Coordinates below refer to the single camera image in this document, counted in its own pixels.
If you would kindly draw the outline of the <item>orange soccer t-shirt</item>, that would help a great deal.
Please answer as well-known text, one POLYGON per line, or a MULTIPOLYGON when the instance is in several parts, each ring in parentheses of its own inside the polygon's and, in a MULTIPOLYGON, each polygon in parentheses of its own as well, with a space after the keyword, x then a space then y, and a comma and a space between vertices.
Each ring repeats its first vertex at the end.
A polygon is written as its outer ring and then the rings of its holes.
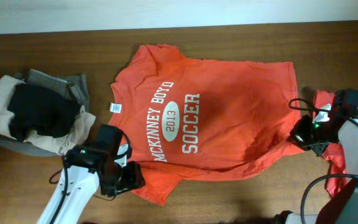
POLYGON ((292 62, 202 60, 172 45, 142 45, 111 85, 110 124, 122 129, 158 205, 182 180, 254 177, 283 156, 300 113, 292 62))

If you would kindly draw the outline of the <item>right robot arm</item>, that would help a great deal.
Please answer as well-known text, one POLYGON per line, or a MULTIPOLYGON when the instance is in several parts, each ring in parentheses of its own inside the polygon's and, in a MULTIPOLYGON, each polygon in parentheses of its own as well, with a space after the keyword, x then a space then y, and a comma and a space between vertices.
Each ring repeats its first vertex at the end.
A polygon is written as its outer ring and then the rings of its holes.
POLYGON ((307 104, 308 115, 294 125, 288 138, 304 151, 331 162, 329 174, 313 180, 303 192, 300 211, 283 211, 273 223, 358 223, 358 91, 318 90, 307 104), (305 212, 310 190, 324 182, 330 201, 314 215, 305 212))

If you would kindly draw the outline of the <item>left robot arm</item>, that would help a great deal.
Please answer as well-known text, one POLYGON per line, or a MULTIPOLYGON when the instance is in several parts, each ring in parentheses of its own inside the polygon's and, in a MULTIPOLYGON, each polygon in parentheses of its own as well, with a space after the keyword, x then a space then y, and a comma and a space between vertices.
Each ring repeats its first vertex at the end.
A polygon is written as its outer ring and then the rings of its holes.
POLYGON ((76 145, 62 157, 57 187, 37 222, 77 223, 97 190, 106 200, 114 200, 144 187, 140 165, 129 161, 131 156, 127 135, 115 126, 101 125, 96 139, 76 145))

